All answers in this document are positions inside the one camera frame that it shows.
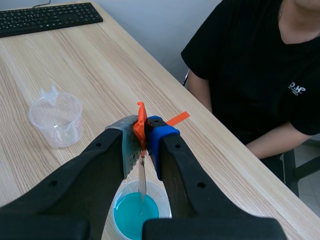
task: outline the plastic cup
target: plastic cup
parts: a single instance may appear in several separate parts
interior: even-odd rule
[[[76,143],[82,134],[82,104],[72,94],[41,89],[41,98],[30,107],[29,120],[53,147]]]
[[[117,206],[119,200],[121,200],[124,196],[139,192],[139,180],[134,180],[128,183],[123,183],[122,186],[119,187],[111,206],[111,218],[113,222],[113,227],[116,233],[123,240],[132,240],[126,237],[118,228],[115,221],[115,212],[114,209]],[[156,183],[152,181],[146,181],[146,195],[151,197],[153,201],[156,203],[159,211],[159,218],[171,218],[171,209],[168,200],[167,193]]]

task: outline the wood grain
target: wood grain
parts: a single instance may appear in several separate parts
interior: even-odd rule
[[[93,4],[104,22],[0,39],[0,205],[77,156],[107,125],[136,114],[136,103],[143,101],[149,116],[169,120],[184,111],[191,115],[176,127],[204,170],[237,206],[276,218],[288,239],[319,239],[320,219]],[[70,147],[51,148],[28,120],[40,88],[48,91],[51,84],[83,104],[83,135]],[[137,173],[135,169],[128,180],[137,179]],[[146,177],[158,182],[149,159]],[[102,239],[119,239],[110,217]]]

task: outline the blue liquid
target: blue liquid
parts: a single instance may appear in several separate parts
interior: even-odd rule
[[[143,205],[141,204],[140,193],[133,192],[118,200],[113,209],[117,227],[132,240],[142,239],[142,227],[145,221],[159,218],[157,204],[151,197],[145,195]]]

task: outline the orange tag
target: orange tag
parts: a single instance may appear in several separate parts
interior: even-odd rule
[[[183,113],[180,113],[178,116],[175,116],[174,118],[170,119],[166,122],[166,124],[170,126],[177,125],[178,123],[181,123],[182,121],[186,120],[188,117],[190,117],[189,113],[184,111]]]
[[[145,104],[142,101],[139,101],[137,104],[140,106],[138,112],[138,122],[133,126],[133,131],[139,139],[142,151],[145,151],[147,150],[147,142],[145,135],[145,122],[147,121],[147,112]]]

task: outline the keyboard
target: keyboard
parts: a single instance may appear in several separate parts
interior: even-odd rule
[[[103,22],[91,3],[0,11],[0,38]]]

